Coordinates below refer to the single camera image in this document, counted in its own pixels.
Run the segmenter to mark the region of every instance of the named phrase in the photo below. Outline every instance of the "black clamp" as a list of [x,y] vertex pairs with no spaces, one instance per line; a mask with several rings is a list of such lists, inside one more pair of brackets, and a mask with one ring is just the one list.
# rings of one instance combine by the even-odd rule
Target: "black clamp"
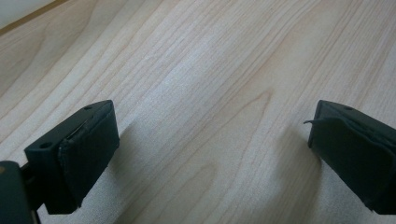
[[0,161],[0,222],[39,223],[36,210],[81,207],[120,145],[112,101],[81,108],[25,149],[22,168]]
[[396,215],[396,130],[345,105],[319,101],[312,148],[371,210]]

